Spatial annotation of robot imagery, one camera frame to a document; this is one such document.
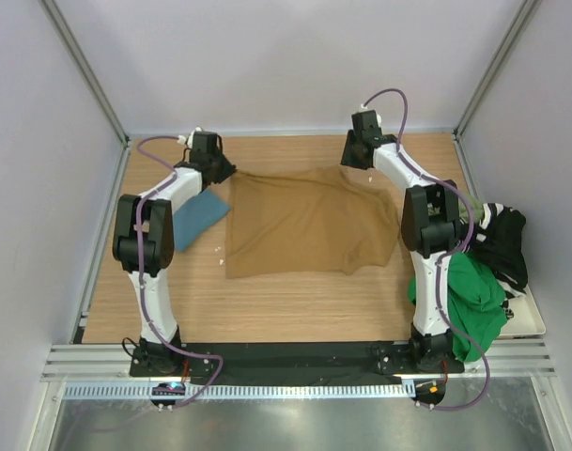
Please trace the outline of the blue tank top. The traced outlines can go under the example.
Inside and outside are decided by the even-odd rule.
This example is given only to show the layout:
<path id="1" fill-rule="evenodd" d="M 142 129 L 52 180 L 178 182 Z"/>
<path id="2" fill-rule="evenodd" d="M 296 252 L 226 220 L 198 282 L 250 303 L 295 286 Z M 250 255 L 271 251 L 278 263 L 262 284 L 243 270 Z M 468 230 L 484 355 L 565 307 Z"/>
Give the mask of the blue tank top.
<path id="1" fill-rule="evenodd" d="M 201 234 L 223 219 L 230 206 L 213 191 L 206 190 L 188 199 L 173 213 L 174 245 L 185 251 Z"/>

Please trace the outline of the tan garment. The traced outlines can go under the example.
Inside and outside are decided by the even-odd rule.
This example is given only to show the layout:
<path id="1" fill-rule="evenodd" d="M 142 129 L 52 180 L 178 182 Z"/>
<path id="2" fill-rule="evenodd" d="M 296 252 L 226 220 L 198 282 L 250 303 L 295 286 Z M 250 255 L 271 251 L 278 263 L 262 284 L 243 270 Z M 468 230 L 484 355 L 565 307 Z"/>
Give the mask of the tan garment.
<path id="1" fill-rule="evenodd" d="M 355 273 L 388 264 L 399 236 L 390 193 L 358 184 L 340 165 L 239 172 L 225 230 L 230 279 L 282 272 Z"/>

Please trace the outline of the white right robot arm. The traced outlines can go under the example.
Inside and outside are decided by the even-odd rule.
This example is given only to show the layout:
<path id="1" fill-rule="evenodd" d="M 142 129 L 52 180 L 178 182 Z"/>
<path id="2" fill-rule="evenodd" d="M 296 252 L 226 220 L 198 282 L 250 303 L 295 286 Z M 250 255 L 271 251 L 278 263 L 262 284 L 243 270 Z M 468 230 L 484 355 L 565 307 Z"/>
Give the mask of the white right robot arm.
<path id="1" fill-rule="evenodd" d="M 461 236 L 458 190 L 452 181 L 425 171 L 397 138 L 384 134 L 375 111 L 359 111 L 351 122 L 341 164 L 376 169 L 404 194 L 400 229 L 415 273 L 408 358 L 416 370 L 436 372 L 453 355 L 447 276 Z"/>

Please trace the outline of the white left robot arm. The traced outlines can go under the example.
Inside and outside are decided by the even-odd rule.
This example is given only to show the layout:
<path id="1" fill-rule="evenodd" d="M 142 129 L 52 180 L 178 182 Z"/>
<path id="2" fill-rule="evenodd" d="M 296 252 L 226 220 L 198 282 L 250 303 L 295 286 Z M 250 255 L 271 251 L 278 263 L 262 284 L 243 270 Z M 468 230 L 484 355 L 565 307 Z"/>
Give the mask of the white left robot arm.
<path id="1" fill-rule="evenodd" d="M 183 157 L 170 164 L 144 150 L 152 141 L 169 140 L 183 147 Z M 236 172 L 224 155 L 223 138 L 196 128 L 188 135 L 152 136 L 137 150 L 169 170 L 169 175 L 140 194 L 124 194 L 117 201 L 112 253 L 134 287 L 142 329 L 131 355 L 131 371 L 172 376 L 188 358 L 181 347 L 172 311 L 168 266 L 175 253 L 176 212 L 211 184 Z"/>

